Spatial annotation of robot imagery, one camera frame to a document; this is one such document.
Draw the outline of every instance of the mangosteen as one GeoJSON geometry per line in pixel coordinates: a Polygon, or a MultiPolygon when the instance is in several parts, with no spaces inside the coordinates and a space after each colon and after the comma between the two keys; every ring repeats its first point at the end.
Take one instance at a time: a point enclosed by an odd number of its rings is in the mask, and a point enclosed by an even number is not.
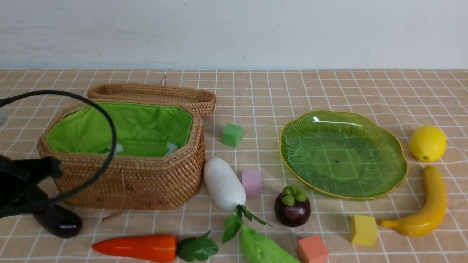
{"type": "Polygon", "coordinates": [[[307,195],[297,186],[284,187],[275,199],[275,216],[287,227],[304,225],[310,217],[310,202],[307,195]]]}

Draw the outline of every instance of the yellow cube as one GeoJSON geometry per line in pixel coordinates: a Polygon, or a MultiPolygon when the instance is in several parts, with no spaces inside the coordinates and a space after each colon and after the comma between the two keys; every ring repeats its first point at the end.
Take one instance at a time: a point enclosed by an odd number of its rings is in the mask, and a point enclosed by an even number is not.
{"type": "Polygon", "coordinates": [[[379,234],[375,218],[363,215],[354,215],[351,221],[351,243],[356,245],[374,246],[379,234]]]}

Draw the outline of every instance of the basket handle string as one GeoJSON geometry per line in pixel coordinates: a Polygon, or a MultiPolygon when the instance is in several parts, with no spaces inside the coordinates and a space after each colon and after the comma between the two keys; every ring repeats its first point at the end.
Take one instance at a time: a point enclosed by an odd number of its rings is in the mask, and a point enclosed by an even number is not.
{"type": "Polygon", "coordinates": [[[168,86],[168,83],[166,81],[166,75],[164,74],[161,81],[159,81],[159,85],[163,86],[163,87],[166,87],[168,86]]]}
{"type": "Polygon", "coordinates": [[[121,175],[121,178],[122,178],[122,191],[124,193],[124,198],[123,198],[122,203],[120,205],[120,208],[117,210],[117,212],[112,213],[112,214],[106,216],[105,218],[103,218],[102,219],[103,223],[109,222],[110,220],[112,220],[112,219],[114,219],[114,218],[116,218],[116,217],[118,217],[119,215],[122,214],[122,209],[124,207],[125,200],[127,198],[127,194],[126,194],[126,190],[125,190],[125,179],[124,179],[124,171],[123,170],[121,170],[120,175],[121,175]]]}

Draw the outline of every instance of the toy block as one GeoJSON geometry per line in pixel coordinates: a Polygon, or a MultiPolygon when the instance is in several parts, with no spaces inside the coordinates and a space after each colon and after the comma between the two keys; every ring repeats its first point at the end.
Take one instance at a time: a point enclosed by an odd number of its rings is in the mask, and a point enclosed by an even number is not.
{"type": "Polygon", "coordinates": [[[296,254],[301,263],[327,263],[329,252],[320,236],[313,235],[299,240],[296,254]]]}
{"type": "Polygon", "coordinates": [[[243,171],[242,186],[247,197],[259,197],[262,193],[262,175],[259,171],[243,171]]]}
{"type": "Polygon", "coordinates": [[[221,143],[227,146],[237,147],[242,140],[242,135],[242,127],[232,123],[228,123],[223,129],[223,133],[221,135],[221,143]]]}
{"type": "Polygon", "coordinates": [[[351,243],[356,245],[374,246],[379,233],[375,218],[363,215],[354,215],[351,220],[351,243]]]}

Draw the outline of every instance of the green plate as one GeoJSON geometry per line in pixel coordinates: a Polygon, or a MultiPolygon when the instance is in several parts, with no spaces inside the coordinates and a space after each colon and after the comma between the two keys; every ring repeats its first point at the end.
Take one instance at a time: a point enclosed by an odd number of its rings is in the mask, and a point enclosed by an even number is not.
{"type": "Polygon", "coordinates": [[[391,193],[408,173],[398,139],[350,112],[311,111],[288,123],[281,159],[305,185],[321,193],[370,200],[391,193]]]}

